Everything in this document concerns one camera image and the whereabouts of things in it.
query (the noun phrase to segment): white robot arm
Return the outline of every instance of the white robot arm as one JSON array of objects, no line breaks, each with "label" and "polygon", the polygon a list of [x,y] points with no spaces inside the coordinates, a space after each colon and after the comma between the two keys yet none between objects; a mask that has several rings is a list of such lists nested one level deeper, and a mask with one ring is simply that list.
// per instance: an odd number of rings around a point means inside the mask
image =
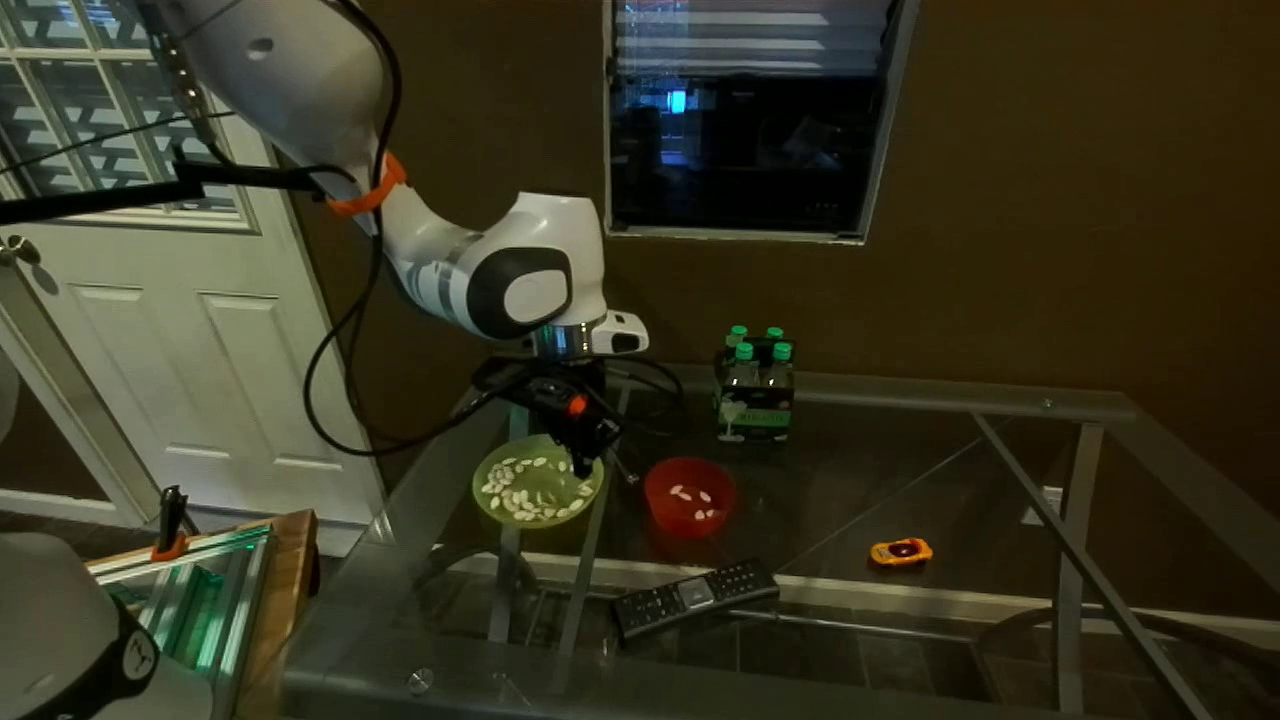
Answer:
[{"label": "white robot arm", "polygon": [[315,182],[358,205],[379,195],[385,250],[433,317],[553,356],[644,350],[646,330],[604,300],[601,215],[584,195],[518,192],[488,233],[435,215],[409,182],[366,186],[389,69],[337,0],[141,0],[185,62]]}]

